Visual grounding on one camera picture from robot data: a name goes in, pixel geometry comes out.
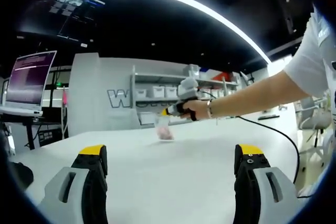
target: black ceiling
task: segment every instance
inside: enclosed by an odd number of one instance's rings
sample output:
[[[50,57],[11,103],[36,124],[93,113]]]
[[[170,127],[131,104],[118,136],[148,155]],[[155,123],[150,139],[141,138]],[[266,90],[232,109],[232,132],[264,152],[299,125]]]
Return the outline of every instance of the black ceiling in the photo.
[[[87,48],[52,36],[22,34],[15,56],[58,50],[55,65],[70,65],[75,53],[195,63],[222,71],[252,72],[265,66],[252,47],[226,26],[175,0],[101,0],[106,3]],[[308,0],[196,0],[217,11],[254,40],[264,52],[300,38],[306,28]],[[294,53],[297,45],[270,56]],[[14,58],[0,60],[8,76]]]

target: white table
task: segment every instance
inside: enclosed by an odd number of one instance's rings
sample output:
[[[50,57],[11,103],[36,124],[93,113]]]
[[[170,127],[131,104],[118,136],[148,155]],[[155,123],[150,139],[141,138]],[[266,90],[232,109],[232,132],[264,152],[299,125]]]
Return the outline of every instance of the white table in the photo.
[[[295,113],[261,121],[297,142]],[[245,116],[256,120],[260,113]],[[172,143],[154,129],[88,132],[13,158],[35,176],[27,194],[35,204],[44,187],[78,152],[104,144],[108,153],[108,220],[114,224],[232,223],[235,214],[234,150],[239,143],[260,147],[271,166],[291,180],[297,154],[282,135],[241,119],[207,120],[172,126]]]

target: white shirt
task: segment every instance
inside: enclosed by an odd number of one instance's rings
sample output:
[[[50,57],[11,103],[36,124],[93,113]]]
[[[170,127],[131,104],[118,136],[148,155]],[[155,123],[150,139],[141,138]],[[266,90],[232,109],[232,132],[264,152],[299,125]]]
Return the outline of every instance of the white shirt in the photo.
[[[326,20],[317,12],[311,14],[302,43],[285,73],[307,94],[315,97],[330,89],[331,110],[336,124],[336,37]]]

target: laptop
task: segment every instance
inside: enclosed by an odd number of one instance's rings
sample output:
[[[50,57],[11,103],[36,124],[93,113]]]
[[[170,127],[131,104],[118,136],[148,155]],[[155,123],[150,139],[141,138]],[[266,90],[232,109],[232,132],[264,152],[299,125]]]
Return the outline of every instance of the laptop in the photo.
[[[42,116],[43,92],[56,52],[39,52],[16,59],[0,114]]]

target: plastic bag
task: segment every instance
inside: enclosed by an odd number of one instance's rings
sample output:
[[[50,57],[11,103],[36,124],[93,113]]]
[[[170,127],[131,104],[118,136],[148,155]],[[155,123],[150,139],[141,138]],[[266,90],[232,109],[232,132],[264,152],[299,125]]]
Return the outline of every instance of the plastic bag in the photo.
[[[169,116],[157,115],[155,118],[155,130],[161,140],[173,140],[173,134],[169,129]]]

